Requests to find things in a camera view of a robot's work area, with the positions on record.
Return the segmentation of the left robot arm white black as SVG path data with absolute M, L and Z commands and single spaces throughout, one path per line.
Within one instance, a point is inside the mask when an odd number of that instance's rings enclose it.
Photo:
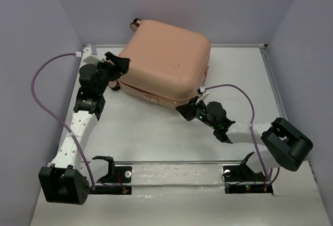
M 124 185 L 111 156 L 95 156 L 88 161 L 84 149 L 105 106 L 104 92 L 111 81 L 116 81 L 129 70 L 130 59 L 111 52 L 100 60 L 88 60 L 82 52 L 72 55 L 86 62 L 79 68 L 79 90 L 73 108 L 71 123 L 67 125 L 37 98 L 34 82 L 31 92 L 36 103 L 67 130 L 60 150 L 46 167 L 39 171 L 44 197 L 49 203 L 83 205 L 89 193 L 99 183 L 108 186 L 115 179 L 118 185 L 110 186 L 115 194 L 127 195 L 131 189 Z

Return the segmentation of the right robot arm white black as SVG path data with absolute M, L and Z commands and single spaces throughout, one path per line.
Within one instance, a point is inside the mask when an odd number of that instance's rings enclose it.
M 263 170 L 282 167 L 297 171 L 313 148 L 312 141 L 284 118 L 271 123 L 251 125 L 227 118 L 227 112 L 219 102 L 203 101 L 195 97 L 189 103 L 176 107 L 187 120 L 198 119 L 213 129 L 213 135 L 222 143 L 253 143 L 264 145 L 246 155 L 237 166 L 231 166 L 229 182 L 253 181 Z

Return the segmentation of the pink hard-shell suitcase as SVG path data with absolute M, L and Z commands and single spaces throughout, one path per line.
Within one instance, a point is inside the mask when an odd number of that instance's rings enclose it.
M 134 35 L 119 54 L 130 59 L 129 70 L 108 86 L 169 108 L 188 103 L 208 75 L 208 38 L 148 19 L 135 18 L 130 27 Z

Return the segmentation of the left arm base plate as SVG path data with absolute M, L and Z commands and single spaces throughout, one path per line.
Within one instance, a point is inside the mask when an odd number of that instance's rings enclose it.
M 94 176 L 95 189 L 89 193 L 94 195 L 131 195 L 132 166 L 116 165 L 110 156 L 95 156 L 90 162 Z

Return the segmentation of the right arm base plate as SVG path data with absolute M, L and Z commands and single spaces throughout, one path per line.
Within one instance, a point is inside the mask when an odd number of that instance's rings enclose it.
M 274 194 L 270 180 L 262 173 L 253 173 L 240 165 L 223 166 L 221 180 L 226 194 Z

